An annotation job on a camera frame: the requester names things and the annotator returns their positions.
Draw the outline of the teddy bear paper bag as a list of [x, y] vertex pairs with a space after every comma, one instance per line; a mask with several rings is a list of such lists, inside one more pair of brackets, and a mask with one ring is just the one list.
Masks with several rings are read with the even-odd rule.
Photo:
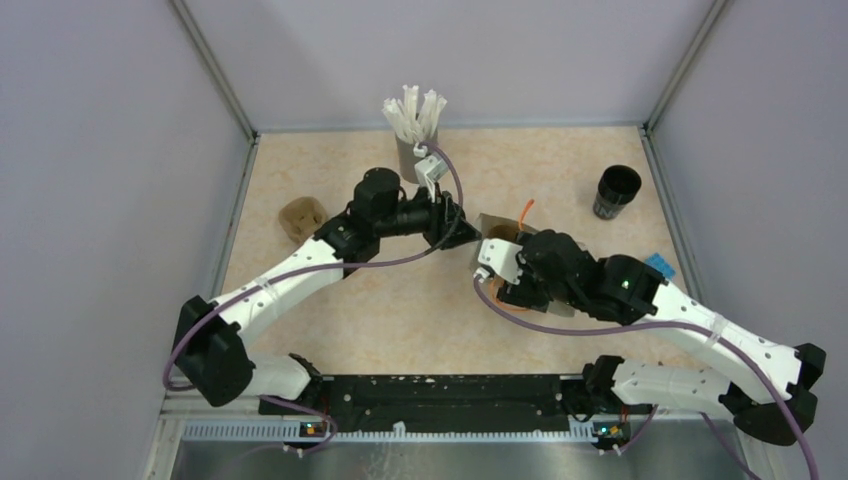
[[[516, 309], [501, 303], [500, 287], [505, 281], [497, 275], [491, 274], [484, 268], [481, 268], [476, 260], [477, 253], [479, 251], [480, 243], [482, 242], [482, 240], [488, 238], [503, 239], [512, 243], [519, 244], [523, 248], [523, 245], [527, 242], [527, 240], [529, 240], [538, 232], [537, 228], [529, 225], [527, 222], [527, 215], [533, 209], [534, 205], [535, 200], [533, 198], [530, 198], [527, 200], [525, 205], [522, 207], [522, 210], [520, 211], [519, 215], [516, 217], [504, 217], [492, 213], [483, 212], [479, 214], [472, 222], [472, 225], [482, 233], [482, 238], [476, 243], [474, 253], [472, 254], [470, 259], [469, 269], [472, 274], [479, 274], [483, 277], [482, 284], [486, 289], [486, 297], [490, 301], [495, 303], [498, 308], [504, 311], [508, 311], [510, 313], [537, 311]], [[521, 251], [519, 252], [517, 258], [523, 272], [531, 270], [530, 267], [524, 262], [524, 258], [521, 255]], [[562, 310], [539, 313], [551, 314], [563, 318], [572, 318], [577, 315], [577, 310], [574, 307], [564, 303], [564, 308]]]

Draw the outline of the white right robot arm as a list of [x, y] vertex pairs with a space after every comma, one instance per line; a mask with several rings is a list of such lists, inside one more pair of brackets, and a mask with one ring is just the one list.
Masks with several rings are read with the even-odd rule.
[[543, 312], [562, 303], [600, 321], [605, 335], [651, 332], [700, 362], [685, 369], [602, 356], [583, 371], [587, 400], [600, 412], [620, 404], [694, 411], [729, 419], [778, 446], [793, 445], [814, 422], [812, 388], [823, 373], [823, 349], [754, 334], [643, 261], [594, 258], [553, 230], [522, 233], [513, 242], [487, 239], [478, 260], [503, 280], [499, 296], [506, 304]]

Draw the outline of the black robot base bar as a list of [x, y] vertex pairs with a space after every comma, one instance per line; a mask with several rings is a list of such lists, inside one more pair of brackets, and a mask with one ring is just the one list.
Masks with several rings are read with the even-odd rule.
[[651, 410], [560, 374], [336, 375], [296, 402], [330, 416], [343, 433], [388, 432], [398, 422], [412, 433], [557, 432], [595, 415]]

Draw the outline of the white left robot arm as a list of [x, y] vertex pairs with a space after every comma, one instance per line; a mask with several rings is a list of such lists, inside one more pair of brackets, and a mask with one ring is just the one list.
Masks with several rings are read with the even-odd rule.
[[247, 346], [301, 301], [362, 268], [377, 268], [384, 238], [421, 235], [430, 252], [480, 240], [460, 203], [438, 186], [403, 194], [387, 168], [368, 170], [352, 200], [294, 253], [262, 276], [217, 299], [196, 295], [181, 307], [168, 366], [187, 379], [169, 391], [197, 391], [212, 407], [224, 406], [258, 382]]

